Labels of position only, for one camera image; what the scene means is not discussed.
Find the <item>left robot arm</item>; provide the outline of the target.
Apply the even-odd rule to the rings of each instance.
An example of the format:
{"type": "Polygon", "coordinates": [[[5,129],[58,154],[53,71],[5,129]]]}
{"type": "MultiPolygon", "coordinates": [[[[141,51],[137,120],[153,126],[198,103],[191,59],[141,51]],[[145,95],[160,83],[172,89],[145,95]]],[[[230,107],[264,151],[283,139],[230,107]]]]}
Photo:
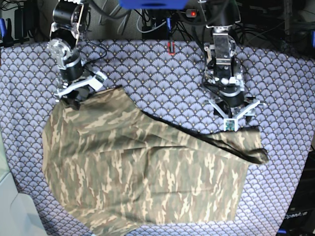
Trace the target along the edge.
{"type": "Polygon", "coordinates": [[[245,80],[241,63],[236,59],[237,41],[230,34],[241,21],[234,0],[201,0],[205,27],[210,29],[212,44],[204,47],[206,62],[202,84],[214,95],[208,100],[214,114],[223,119],[224,131],[238,131],[239,120],[250,121],[258,106],[265,102],[244,95],[245,80]]]}

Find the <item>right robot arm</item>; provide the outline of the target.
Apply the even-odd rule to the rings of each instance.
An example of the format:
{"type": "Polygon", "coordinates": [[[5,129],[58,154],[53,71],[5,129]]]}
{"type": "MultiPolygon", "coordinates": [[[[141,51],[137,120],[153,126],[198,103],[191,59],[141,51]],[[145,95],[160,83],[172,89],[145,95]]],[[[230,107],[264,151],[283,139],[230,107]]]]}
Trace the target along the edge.
{"type": "Polygon", "coordinates": [[[84,61],[79,52],[79,40],[88,29],[90,13],[86,0],[60,0],[53,10],[50,41],[47,48],[59,70],[56,101],[79,110],[80,103],[99,91],[107,76],[91,67],[92,61],[84,61]]]}

